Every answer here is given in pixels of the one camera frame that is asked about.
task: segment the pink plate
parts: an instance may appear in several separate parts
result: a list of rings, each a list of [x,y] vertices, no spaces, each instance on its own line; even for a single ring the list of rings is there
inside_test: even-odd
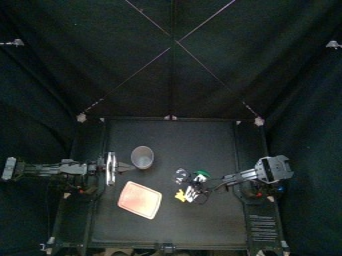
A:
[[[117,205],[127,211],[153,219],[161,201],[161,194],[140,184],[128,181]]]

